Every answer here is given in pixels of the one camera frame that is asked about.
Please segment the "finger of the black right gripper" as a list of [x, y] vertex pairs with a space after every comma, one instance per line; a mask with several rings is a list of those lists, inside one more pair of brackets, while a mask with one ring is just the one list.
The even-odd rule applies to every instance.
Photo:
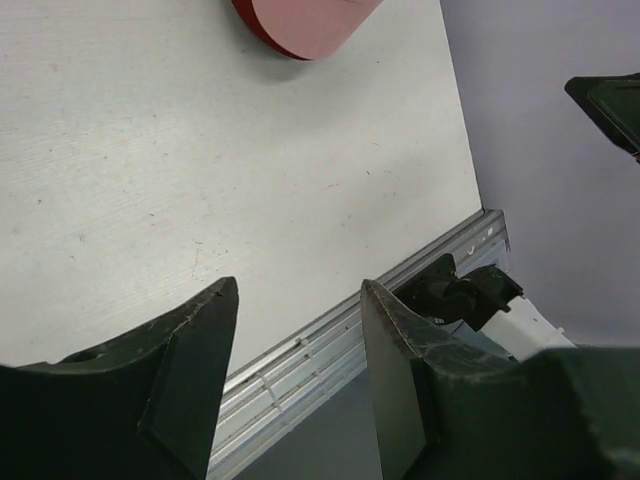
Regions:
[[639, 162], [639, 74], [576, 76], [565, 92], [618, 148]]

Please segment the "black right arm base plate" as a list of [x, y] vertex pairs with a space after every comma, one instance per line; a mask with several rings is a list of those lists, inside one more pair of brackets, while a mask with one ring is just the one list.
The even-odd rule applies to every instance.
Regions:
[[457, 321], [453, 304], [445, 298], [445, 290], [457, 279], [454, 257], [445, 253], [396, 288], [394, 294], [416, 314], [446, 325]]

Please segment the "red cap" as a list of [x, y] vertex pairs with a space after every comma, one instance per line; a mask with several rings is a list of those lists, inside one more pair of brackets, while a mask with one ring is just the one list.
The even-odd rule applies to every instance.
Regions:
[[280, 45], [278, 45], [264, 30], [261, 26], [258, 17], [256, 15], [255, 9], [253, 7], [252, 0], [232, 0], [231, 1], [234, 9], [238, 13], [241, 20], [247, 26], [247, 28], [254, 34], [260, 41], [262, 41], [265, 45], [270, 47], [275, 52], [284, 55], [285, 57], [300, 60], [300, 57], [294, 55], [293, 53], [287, 51]]

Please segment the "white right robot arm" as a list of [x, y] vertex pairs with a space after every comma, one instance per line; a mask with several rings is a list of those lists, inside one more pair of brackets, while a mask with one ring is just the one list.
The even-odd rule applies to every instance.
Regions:
[[[616, 147], [639, 158], [639, 75], [576, 76], [565, 92]], [[464, 322], [516, 361], [575, 344], [548, 321], [507, 273], [491, 265], [459, 277], [449, 271], [439, 300], [444, 323]]]

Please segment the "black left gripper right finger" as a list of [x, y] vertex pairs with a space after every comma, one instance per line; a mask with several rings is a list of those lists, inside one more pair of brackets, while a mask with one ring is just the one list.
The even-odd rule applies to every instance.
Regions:
[[638, 477], [637, 349], [549, 349], [512, 362], [372, 280], [361, 317], [385, 478]]

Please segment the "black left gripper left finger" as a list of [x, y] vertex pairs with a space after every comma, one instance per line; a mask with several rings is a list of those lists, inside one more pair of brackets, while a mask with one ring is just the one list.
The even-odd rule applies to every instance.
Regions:
[[203, 479], [239, 294], [224, 277], [58, 363], [1, 370], [5, 479]]

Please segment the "pink cap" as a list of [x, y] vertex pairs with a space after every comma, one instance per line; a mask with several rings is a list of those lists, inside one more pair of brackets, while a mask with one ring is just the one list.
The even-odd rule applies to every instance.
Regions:
[[317, 60], [335, 53], [381, 0], [259, 0], [251, 7], [269, 40], [287, 54]]

